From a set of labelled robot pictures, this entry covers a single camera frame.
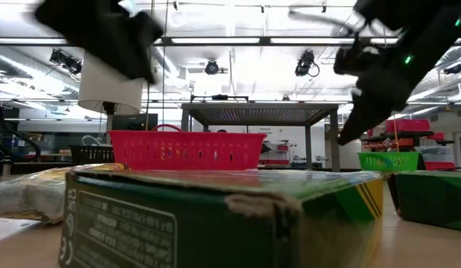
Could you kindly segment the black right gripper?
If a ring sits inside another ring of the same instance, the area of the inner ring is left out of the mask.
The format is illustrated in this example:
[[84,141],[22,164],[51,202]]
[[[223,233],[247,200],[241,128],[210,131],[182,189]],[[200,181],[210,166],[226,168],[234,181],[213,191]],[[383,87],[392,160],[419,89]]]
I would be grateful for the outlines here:
[[447,26],[406,31],[395,46],[385,51],[381,63],[359,76],[361,95],[353,95],[353,108],[340,131],[338,144],[360,138],[385,121],[391,110],[403,110],[412,91],[449,48]]

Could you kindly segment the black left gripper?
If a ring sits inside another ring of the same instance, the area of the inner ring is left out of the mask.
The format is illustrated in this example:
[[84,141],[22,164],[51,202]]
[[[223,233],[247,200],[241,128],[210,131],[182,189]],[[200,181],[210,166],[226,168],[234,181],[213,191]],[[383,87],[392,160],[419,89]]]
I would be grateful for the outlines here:
[[[130,80],[156,83],[145,45],[156,41],[164,31],[148,12],[133,15],[118,1],[45,0],[34,17],[82,48],[88,42],[110,42],[105,45],[105,60],[111,68]],[[130,41],[130,50],[117,46],[113,43],[116,41]]]

